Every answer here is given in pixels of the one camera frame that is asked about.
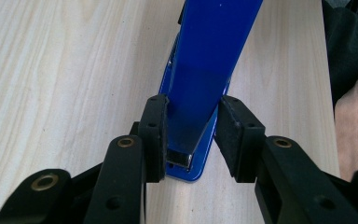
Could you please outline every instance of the light wood surface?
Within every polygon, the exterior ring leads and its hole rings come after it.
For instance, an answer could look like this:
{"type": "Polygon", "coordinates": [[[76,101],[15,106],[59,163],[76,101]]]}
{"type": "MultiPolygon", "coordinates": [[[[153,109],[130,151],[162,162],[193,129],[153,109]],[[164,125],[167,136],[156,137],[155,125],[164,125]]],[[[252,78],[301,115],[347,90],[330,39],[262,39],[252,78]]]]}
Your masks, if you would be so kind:
{"type": "MultiPolygon", "coordinates": [[[[28,175],[75,176],[158,92],[183,0],[0,1],[0,208],[28,175]]],[[[268,135],[296,140],[338,175],[322,6],[265,0],[232,78],[268,135]]],[[[148,185],[147,223],[262,223],[213,144],[194,184],[148,185]]]]}

